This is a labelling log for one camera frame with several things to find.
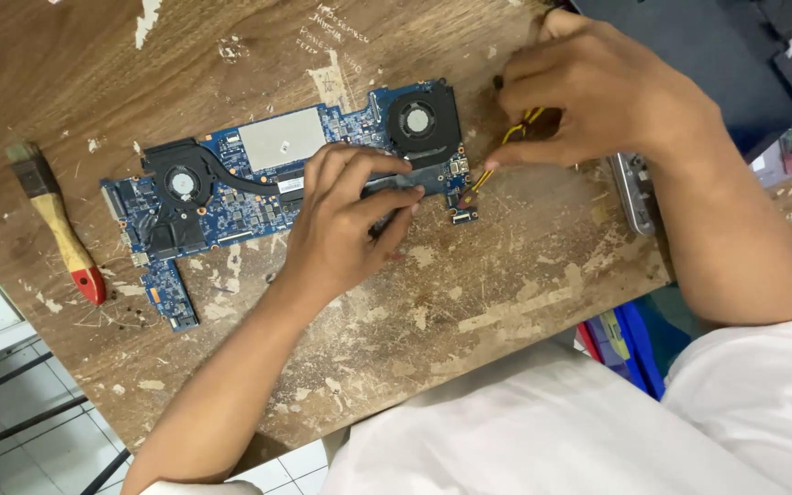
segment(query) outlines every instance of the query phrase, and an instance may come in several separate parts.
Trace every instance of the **blue circuit board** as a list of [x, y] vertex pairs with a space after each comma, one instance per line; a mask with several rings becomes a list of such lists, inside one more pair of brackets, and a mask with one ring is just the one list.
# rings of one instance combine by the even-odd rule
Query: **blue circuit board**
[[[402, 94], [424, 91], [432, 84], [435, 82], [426, 81], [399, 89], [380, 88], [371, 91], [368, 93], [367, 107], [346, 115], [341, 114], [339, 107], [326, 107], [325, 104], [310, 108], [319, 113], [327, 142], [342, 141], [398, 154], [386, 131], [387, 108], [390, 102]], [[259, 122], [264, 121], [213, 132], [198, 141], [198, 144], [212, 152], [231, 175], [259, 184], [276, 184], [278, 180], [282, 184], [282, 177], [301, 174], [306, 158], [253, 170], [240, 129]], [[451, 221], [455, 225], [478, 217], [475, 208], [456, 207], [457, 199], [469, 181], [468, 160], [462, 144], [443, 163], [419, 168], [405, 176], [373, 179], [366, 185], [369, 194], [384, 187], [422, 184], [427, 196], [445, 195], [445, 206], [451, 211]], [[131, 250], [134, 265], [148, 269], [141, 276], [148, 300], [173, 330], [186, 330], [197, 326], [199, 320], [173, 260], [288, 230], [298, 214], [300, 202], [281, 201], [279, 194], [251, 194], [214, 181], [211, 197], [204, 207], [196, 210], [195, 215], [194, 211], [180, 212], [163, 202], [154, 180], [153, 176], [134, 176], [100, 183], [112, 216], [121, 228], [121, 239]], [[171, 236], [185, 235], [191, 240], [176, 242], [176, 247], [167, 249], [149, 248], [155, 242], [153, 231], [162, 219], [167, 219]]]

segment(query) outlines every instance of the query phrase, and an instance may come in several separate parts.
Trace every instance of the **paintbrush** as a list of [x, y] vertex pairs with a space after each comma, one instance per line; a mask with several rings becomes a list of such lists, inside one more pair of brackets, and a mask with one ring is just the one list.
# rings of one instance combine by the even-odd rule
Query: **paintbrush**
[[85, 298], [95, 305], [105, 301], [105, 285], [97, 265], [72, 230], [60, 193], [60, 186], [48, 161], [34, 143], [22, 143], [5, 150], [11, 170], [41, 218], [45, 220], [60, 248], [66, 270]]

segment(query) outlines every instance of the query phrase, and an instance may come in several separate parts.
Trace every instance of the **white shirt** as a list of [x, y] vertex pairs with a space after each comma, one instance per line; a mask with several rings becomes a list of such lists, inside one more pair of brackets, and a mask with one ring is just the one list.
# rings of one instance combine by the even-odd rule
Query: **white shirt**
[[792, 322], [701, 337], [661, 403], [538, 343], [354, 425], [328, 472], [320, 495], [792, 493]]

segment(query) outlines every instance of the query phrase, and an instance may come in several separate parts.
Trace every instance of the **wooden brush handle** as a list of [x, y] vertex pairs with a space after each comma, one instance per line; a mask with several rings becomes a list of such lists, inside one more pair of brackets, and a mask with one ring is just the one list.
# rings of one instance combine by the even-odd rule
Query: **wooden brush handle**
[[63, 207], [63, 200], [57, 193], [49, 193], [34, 197], [30, 203], [41, 214], [51, 231], [54, 239], [60, 248], [63, 262], [66, 263], [66, 270], [72, 275], [72, 280], [84, 295], [96, 305], [103, 304], [105, 301], [105, 286], [103, 277], [99, 274], [97, 265], [87, 249], [72, 230], [72, 224], [66, 217], [66, 209]]

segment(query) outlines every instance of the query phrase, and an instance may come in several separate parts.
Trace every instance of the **wooden workbench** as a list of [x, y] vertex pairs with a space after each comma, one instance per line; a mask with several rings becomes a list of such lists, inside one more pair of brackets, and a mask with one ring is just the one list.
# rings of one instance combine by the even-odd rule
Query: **wooden workbench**
[[[491, 78], [542, 10], [530, 0], [164, 0], [143, 38], [138, 17], [153, 16], [138, 0], [0, 0], [0, 284], [136, 450], [265, 290], [286, 235], [180, 260], [203, 324], [174, 334], [145, 298], [99, 179], [139, 173], [135, 147], [321, 99], [356, 109], [369, 89], [434, 77], [455, 86], [467, 153], [478, 165], [505, 128]], [[326, 67], [343, 79], [342, 93], [320, 93], [309, 71]], [[101, 308], [77, 292], [7, 167], [4, 149], [21, 139], [41, 145], [78, 236], [103, 268], [111, 297]], [[792, 219], [792, 186], [773, 195]], [[243, 466], [669, 280], [655, 239], [628, 230], [600, 164], [498, 173], [480, 211], [478, 222], [454, 227], [440, 198], [423, 202], [402, 258], [308, 329]]]

